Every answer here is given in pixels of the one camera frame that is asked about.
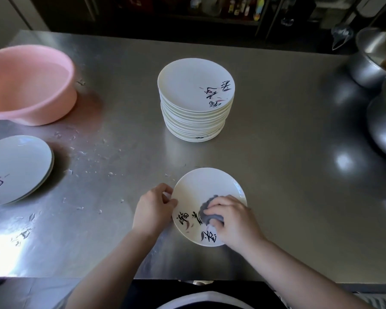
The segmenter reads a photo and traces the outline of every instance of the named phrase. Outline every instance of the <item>forearm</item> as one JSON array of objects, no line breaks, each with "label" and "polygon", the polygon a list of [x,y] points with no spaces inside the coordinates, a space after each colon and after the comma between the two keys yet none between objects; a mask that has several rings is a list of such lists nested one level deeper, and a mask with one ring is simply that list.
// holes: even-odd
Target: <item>forearm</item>
[{"label": "forearm", "polygon": [[271,242],[258,242],[244,257],[292,308],[370,308]]},{"label": "forearm", "polygon": [[75,288],[66,309],[118,308],[155,239],[130,231]]}]

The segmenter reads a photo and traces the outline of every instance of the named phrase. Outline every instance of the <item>hand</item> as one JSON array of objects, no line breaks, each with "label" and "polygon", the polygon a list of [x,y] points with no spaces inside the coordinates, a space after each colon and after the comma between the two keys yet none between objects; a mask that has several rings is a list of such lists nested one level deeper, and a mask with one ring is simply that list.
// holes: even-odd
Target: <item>hand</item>
[{"label": "hand", "polygon": [[133,230],[157,239],[169,224],[177,199],[169,200],[163,194],[173,193],[173,189],[165,183],[160,183],[140,197],[133,219]]},{"label": "hand", "polygon": [[266,240],[252,210],[236,197],[231,195],[216,197],[204,213],[223,217],[224,225],[216,219],[211,219],[210,224],[216,228],[221,241],[241,255],[252,249],[253,244]]}]

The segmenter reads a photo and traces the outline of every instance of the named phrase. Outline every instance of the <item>plate stack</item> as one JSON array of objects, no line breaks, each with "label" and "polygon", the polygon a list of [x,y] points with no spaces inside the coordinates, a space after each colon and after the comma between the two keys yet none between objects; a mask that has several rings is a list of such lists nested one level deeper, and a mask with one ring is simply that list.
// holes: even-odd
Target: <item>plate stack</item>
[{"label": "plate stack", "polygon": [[163,118],[176,137],[204,142],[223,129],[235,82],[219,64],[201,58],[171,62],[160,72],[157,85]]}]

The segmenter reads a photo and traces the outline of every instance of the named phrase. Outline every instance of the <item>left hand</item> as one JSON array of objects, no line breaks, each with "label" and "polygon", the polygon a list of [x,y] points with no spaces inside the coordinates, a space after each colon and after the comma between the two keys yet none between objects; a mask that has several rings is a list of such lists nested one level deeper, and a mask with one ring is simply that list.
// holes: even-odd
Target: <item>left hand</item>
[{"label": "left hand", "polygon": [[169,224],[177,199],[169,200],[163,194],[173,193],[173,189],[165,183],[160,183],[140,197],[133,219],[133,230],[157,239]]}]

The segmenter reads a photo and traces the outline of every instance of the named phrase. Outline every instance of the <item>right hand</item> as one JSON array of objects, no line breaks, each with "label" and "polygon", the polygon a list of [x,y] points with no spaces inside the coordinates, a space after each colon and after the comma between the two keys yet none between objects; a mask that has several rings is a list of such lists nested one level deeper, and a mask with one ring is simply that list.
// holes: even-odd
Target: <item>right hand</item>
[{"label": "right hand", "polygon": [[252,210],[236,197],[216,197],[204,213],[223,217],[224,225],[216,219],[211,219],[210,224],[216,229],[221,241],[241,255],[252,249],[257,242],[266,241]]}]

